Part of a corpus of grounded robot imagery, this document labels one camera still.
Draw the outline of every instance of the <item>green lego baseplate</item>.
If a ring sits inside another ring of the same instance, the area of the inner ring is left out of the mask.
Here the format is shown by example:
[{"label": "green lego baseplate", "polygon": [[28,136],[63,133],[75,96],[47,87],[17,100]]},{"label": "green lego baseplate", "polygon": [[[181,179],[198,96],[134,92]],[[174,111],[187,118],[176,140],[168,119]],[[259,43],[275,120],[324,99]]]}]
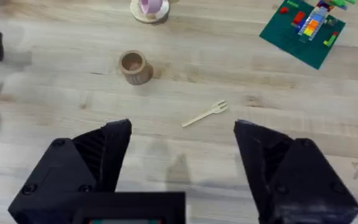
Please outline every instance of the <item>green lego baseplate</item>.
[{"label": "green lego baseplate", "polygon": [[[279,12],[282,7],[289,8],[289,11],[286,14],[280,14]],[[298,35],[295,30],[296,27],[292,25],[292,20],[299,11],[304,12],[306,14],[305,19],[307,19],[313,9],[314,6],[311,6],[302,0],[291,0],[290,3],[286,0],[278,8],[277,12],[273,15],[272,19],[259,36],[289,54],[292,54],[313,68],[319,69],[335,44],[334,42],[328,47],[324,45],[323,42],[329,40],[334,32],[338,32],[337,36],[339,36],[345,23],[338,20],[334,26],[323,24],[313,40],[306,39],[306,41],[303,40],[304,42],[302,42],[300,41],[302,36]],[[334,19],[334,17],[329,15],[327,20],[330,19]]]}]

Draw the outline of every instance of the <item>wooden cup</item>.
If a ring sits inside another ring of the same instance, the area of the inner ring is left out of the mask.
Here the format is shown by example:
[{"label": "wooden cup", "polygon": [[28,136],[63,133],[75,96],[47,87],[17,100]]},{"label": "wooden cup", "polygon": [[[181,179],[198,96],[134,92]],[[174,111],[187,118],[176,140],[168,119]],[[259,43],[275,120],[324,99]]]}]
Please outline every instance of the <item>wooden cup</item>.
[{"label": "wooden cup", "polygon": [[147,83],[153,77],[153,66],[137,50],[129,50],[121,55],[119,69],[132,85]]}]

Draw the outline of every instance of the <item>wooden fork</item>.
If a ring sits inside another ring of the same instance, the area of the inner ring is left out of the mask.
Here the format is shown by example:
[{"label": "wooden fork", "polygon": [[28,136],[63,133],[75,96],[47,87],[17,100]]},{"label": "wooden fork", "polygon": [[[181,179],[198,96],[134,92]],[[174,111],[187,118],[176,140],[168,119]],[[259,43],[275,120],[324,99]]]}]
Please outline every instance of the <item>wooden fork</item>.
[{"label": "wooden fork", "polygon": [[186,126],[193,124],[196,121],[199,121],[199,120],[205,118],[208,115],[222,113],[223,111],[227,110],[228,108],[229,108],[229,106],[227,105],[226,100],[218,101],[211,106],[211,109],[209,109],[208,111],[205,111],[204,113],[198,115],[197,117],[195,117],[185,123],[182,123],[181,126],[184,128]]}]

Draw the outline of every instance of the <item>small wooden cup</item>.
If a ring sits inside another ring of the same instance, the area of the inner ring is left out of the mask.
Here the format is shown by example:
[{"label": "small wooden cup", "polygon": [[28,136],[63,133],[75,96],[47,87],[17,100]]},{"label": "small wooden cup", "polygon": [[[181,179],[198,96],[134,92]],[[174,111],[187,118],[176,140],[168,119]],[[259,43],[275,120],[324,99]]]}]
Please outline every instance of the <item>small wooden cup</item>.
[{"label": "small wooden cup", "polygon": [[129,50],[121,55],[119,69],[132,85],[147,83],[153,77],[153,66],[137,50]]}]

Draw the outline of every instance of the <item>wooden table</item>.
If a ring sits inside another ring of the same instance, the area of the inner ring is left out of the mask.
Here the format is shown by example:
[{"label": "wooden table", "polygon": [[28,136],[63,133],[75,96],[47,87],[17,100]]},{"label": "wooden table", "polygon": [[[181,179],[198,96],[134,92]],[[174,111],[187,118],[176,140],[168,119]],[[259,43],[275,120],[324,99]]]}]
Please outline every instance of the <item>wooden table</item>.
[{"label": "wooden table", "polygon": [[[158,26],[135,21],[129,0],[0,7],[0,223],[14,223],[7,207],[53,139],[123,118],[118,190],[184,190],[188,223],[258,223],[236,119],[313,139],[358,199],[358,3],[333,12],[348,23],[315,70],[258,37],[281,2],[179,0]],[[117,68],[131,49],[155,68],[145,85]],[[226,112],[180,126],[220,99]]]}]

